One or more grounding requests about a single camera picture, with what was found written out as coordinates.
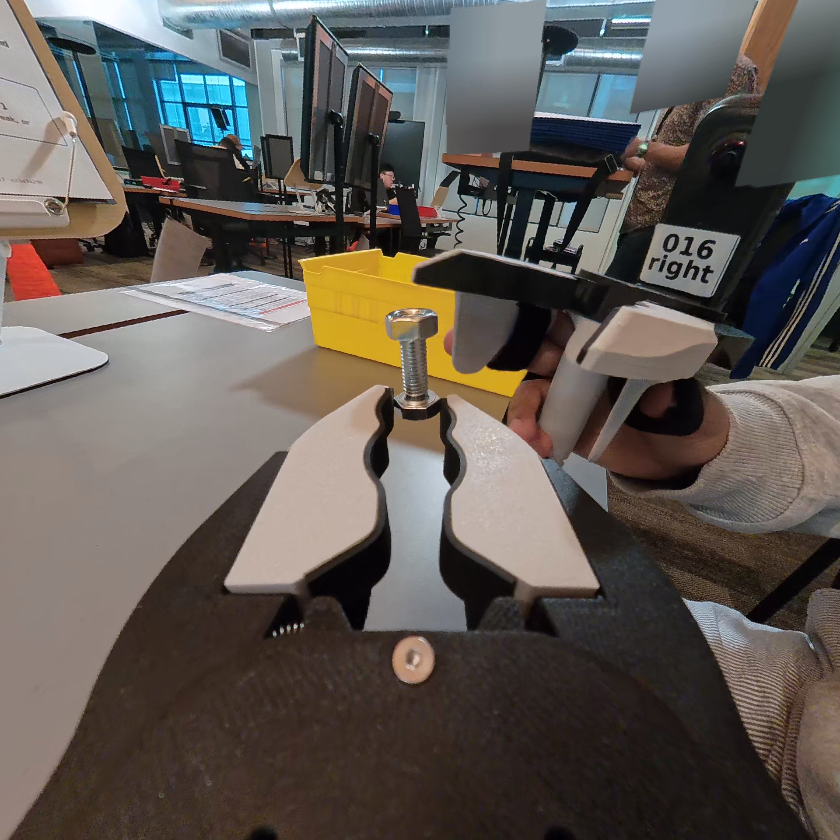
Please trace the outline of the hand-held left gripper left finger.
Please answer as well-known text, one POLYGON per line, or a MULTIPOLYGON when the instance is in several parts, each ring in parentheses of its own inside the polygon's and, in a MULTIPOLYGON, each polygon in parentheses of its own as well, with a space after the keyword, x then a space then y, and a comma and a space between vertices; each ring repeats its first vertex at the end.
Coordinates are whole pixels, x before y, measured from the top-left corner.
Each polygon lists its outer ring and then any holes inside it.
POLYGON ((224 579, 233 594, 308 597, 316 580, 385 524, 374 445, 393 426, 374 385, 312 425, 287 455, 224 579))

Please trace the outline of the silver hex nut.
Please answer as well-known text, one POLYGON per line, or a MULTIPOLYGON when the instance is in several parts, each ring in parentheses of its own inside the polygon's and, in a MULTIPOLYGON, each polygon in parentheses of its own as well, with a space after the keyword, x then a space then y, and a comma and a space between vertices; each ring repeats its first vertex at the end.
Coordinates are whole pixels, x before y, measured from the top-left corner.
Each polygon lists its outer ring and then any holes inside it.
POLYGON ((403 343, 428 340, 438 333, 438 315, 426 308, 405 308, 385 316, 385 330, 390 339, 403 343))

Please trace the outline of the silver hex bolt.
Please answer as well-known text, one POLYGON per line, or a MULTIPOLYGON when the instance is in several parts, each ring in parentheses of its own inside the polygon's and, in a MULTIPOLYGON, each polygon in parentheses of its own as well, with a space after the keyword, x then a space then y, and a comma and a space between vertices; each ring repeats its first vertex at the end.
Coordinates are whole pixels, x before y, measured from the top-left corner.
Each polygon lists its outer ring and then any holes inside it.
POLYGON ((412 339, 400 342, 403 391, 393 402, 402 418, 424 421, 440 411, 440 399, 428 384, 427 342, 412 339))

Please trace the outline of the yellow plastic bin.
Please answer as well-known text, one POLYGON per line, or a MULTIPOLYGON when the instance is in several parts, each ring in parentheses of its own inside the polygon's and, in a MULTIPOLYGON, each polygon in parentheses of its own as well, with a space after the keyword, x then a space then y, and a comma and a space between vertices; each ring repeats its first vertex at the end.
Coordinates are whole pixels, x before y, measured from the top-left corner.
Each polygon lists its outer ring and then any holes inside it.
POLYGON ((401 353, 386 333, 385 316, 398 309, 431 309, 437 314, 438 334, 427 345, 429 375, 512 396, 524 371, 484 369, 462 374, 455 370, 444 348, 444 335, 454 327, 455 293, 413 284, 413 269, 424 261, 405 253, 384 256, 379 249, 301 259, 315 343, 398 367, 401 353))

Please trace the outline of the person's right forearm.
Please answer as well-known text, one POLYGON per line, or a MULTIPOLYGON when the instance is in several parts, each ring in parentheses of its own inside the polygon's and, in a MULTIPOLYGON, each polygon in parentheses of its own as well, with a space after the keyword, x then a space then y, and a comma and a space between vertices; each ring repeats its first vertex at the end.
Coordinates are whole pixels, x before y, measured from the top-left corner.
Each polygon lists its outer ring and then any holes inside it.
POLYGON ((728 411, 728 441, 687 478, 612 472, 631 496, 677 501, 733 532, 839 536, 839 376, 711 387, 728 411))

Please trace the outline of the wooden standing desk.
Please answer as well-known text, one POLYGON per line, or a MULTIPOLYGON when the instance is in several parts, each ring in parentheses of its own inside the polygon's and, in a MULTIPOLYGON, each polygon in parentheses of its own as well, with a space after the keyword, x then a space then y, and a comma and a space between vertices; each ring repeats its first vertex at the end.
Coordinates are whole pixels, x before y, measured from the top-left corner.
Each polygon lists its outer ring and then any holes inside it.
POLYGON ((609 153, 594 165, 574 165, 546 157, 538 161, 535 156, 444 154, 442 162, 456 169, 461 181, 478 176, 494 188, 499 256, 533 264, 546 261, 576 270, 583 248, 572 249, 571 240, 590 204, 600 197, 623 198, 631 174, 609 153), (553 210, 560 204, 572 204, 574 210, 561 241, 548 247, 553 210))

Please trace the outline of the person's right hand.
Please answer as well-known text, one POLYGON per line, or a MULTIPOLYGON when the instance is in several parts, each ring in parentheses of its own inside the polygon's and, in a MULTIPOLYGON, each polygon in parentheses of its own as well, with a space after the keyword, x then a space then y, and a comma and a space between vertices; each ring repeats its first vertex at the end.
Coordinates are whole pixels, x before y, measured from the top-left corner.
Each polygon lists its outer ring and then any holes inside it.
MULTIPOLYGON (((565 313, 555 314, 548 337, 528 366, 537 379, 519 385, 507 410, 506 425, 542 458, 550 457, 553 452, 552 439, 540 427, 543 403, 550 389, 549 378, 572 332, 572 320, 565 313)), ((730 426, 729 412, 722 399, 705 387, 700 394, 704 418, 693 435, 656 435, 622 426, 598 464, 619 476, 653 482, 681 482, 695 474, 725 448, 730 426)))

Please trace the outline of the black office chair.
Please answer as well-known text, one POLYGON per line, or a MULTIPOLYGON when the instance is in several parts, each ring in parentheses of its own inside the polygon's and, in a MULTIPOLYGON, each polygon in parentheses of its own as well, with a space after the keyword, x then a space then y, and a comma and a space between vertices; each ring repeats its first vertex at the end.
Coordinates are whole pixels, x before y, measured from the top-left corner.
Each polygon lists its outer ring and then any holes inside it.
POLYGON ((448 224, 431 222, 421 217, 414 189, 405 186, 395 188, 397 207, 400 213, 400 235, 397 246, 399 253, 432 257, 443 251, 436 248, 441 236, 448 236, 448 224))
MULTIPOLYGON (((183 188, 187 197, 203 201, 227 201, 228 187, 236 173, 234 159, 223 146, 205 146, 175 140, 175 149, 182 168, 183 188)), ((220 216, 191 215, 198 224, 198 232, 209 235, 213 245, 213 259, 217 270, 237 270, 243 267, 235 249, 231 223, 220 216)))

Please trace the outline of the stack of blue mats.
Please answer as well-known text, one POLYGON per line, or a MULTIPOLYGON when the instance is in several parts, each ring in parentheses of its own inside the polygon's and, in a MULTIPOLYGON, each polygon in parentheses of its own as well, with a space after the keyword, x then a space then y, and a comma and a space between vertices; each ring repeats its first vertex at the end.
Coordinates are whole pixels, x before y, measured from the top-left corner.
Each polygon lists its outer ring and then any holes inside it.
POLYGON ((623 153, 642 126, 637 122, 575 117, 568 114, 535 112, 532 118, 532 144, 559 146, 575 144, 589 149, 623 153))

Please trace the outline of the wooden pillar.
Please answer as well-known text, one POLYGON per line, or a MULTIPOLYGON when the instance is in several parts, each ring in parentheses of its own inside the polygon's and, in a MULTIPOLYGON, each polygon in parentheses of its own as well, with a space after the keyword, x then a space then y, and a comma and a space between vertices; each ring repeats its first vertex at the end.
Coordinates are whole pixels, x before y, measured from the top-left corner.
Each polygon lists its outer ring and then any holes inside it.
POLYGON ((769 83, 786 31, 798 1, 758 1, 744 35, 740 54, 750 58, 758 71, 757 90, 769 83))

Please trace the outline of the laminated instruction sheet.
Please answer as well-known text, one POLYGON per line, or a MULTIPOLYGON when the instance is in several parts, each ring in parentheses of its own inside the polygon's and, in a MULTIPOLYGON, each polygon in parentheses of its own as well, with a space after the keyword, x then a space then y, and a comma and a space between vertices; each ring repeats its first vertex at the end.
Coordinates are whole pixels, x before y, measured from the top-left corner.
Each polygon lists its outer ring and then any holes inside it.
POLYGON ((168 280, 123 289, 124 294, 173 309, 234 322, 263 332, 310 320, 305 291, 235 274, 168 280))

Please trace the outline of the white stand base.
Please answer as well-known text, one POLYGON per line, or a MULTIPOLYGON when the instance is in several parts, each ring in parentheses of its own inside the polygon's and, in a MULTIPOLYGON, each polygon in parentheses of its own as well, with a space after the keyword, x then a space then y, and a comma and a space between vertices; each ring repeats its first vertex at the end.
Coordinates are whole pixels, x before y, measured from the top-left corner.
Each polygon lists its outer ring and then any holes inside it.
MULTIPOLYGON (((66 205, 54 197, 2 196, 1 299, 5 298, 7 262, 12 255, 11 232, 19 228, 43 232, 69 223, 66 205)), ((2 327, 1 397, 83 375, 108 362, 105 353, 42 329, 2 327)))

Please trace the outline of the red floor cushion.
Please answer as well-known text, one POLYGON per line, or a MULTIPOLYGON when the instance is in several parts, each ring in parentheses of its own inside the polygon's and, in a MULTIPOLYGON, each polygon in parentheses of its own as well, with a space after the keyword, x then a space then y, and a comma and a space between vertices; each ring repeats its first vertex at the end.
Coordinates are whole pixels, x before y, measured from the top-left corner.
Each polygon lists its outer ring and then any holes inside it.
POLYGON ((83 262, 81 247, 75 239, 40 239, 11 245, 11 249, 7 261, 7 284, 15 301, 61 296, 49 269, 76 266, 83 262))

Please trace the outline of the instruction sheet on stand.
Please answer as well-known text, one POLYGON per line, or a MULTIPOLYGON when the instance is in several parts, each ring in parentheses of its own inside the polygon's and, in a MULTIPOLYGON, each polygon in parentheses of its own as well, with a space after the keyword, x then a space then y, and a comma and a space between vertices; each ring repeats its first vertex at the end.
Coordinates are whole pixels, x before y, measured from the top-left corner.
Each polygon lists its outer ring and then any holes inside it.
MULTIPOLYGON (((24 21, 26 23, 36 22, 25 2, 19 1, 3 1, 21 3, 24 7, 24 21)), ((67 80, 66 83, 60 83, 60 86, 70 85, 67 80)), ((113 175, 105 174, 105 179, 111 187, 115 196, 115 202, 112 204, 97 204, 97 203, 77 203, 70 200, 61 201, 66 205, 66 210, 69 214, 70 223, 67 227, 58 229, 46 230, 43 232, 25 232, 23 229, 15 229, 11 232, 9 240, 11 242, 21 241, 32 238, 85 238, 98 237, 111 232, 123 220, 123 216, 127 210, 127 205, 124 198, 123 188, 120 179, 117 177, 114 169, 113 175)))

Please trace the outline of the silver ventilation duct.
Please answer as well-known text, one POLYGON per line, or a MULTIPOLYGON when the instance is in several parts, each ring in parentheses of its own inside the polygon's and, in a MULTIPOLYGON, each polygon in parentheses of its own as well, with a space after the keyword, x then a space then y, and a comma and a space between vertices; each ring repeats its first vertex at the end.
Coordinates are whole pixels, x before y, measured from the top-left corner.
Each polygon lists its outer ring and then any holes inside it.
POLYGON ((463 1, 160 1, 161 18, 177 28, 252 28, 305 24, 393 21, 449 15, 463 1))

